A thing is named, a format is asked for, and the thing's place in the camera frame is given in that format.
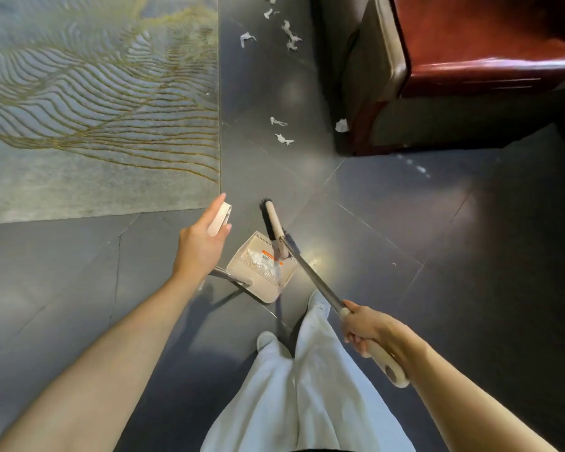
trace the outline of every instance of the trousers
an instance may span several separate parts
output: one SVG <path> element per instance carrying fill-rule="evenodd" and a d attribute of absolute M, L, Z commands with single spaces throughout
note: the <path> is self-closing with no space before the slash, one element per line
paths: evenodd
<path fill-rule="evenodd" d="M 305 449 L 414 452 L 398 420 L 318 308 L 305 315 L 294 359 L 278 341 L 258 353 L 201 451 Z"/>

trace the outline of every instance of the beige dustpan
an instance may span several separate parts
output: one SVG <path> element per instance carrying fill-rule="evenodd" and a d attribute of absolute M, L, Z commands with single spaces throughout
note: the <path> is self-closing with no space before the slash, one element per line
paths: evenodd
<path fill-rule="evenodd" d="M 230 274 L 253 281 L 251 285 L 245 285 L 245 289 L 264 303 L 277 300 L 298 266 L 294 258 L 275 262 L 273 254 L 268 236 L 256 231 L 226 267 Z"/>

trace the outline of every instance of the right arm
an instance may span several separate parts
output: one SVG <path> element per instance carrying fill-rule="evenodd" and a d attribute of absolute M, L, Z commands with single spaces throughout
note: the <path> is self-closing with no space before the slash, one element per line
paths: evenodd
<path fill-rule="evenodd" d="M 346 341 L 361 354 L 365 339 L 404 368 L 452 452 L 557 452 L 502 404 L 448 363 L 409 327 L 387 314 L 344 301 Z"/>

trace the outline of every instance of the hand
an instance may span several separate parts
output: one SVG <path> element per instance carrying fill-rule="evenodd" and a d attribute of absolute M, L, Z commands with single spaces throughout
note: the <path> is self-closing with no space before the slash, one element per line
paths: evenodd
<path fill-rule="evenodd" d="M 399 351 L 404 339 L 413 332 L 399 320 L 368 306 L 359 306 L 344 299 L 343 304 L 352 314 L 343 320 L 342 328 L 346 342 L 351 342 L 360 355 L 368 355 L 366 341 L 376 341 L 392 355 Z"/>
<path fill-rule="evenodd" d="M 176 260 L 173 262 L 172 277 L 190 277 L 199 281 L 216 267 L 222 256 L 226 237 L 233 226 L 230 223 L 224 225 L 214 237 L 209 236 L 207 228 L 216 218 L 225 198 L 226 194 L 221 194 L 213 200 L 192 227 L 180 230 L 180 242 Z"/>

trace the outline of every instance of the rug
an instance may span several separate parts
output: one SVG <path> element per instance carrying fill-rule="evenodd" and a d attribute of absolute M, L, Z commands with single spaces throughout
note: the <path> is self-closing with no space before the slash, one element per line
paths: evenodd
<path fill-rule="evenodd" d="M 0 0 L 0 223 L 206 207 L 217 0 Z"/>

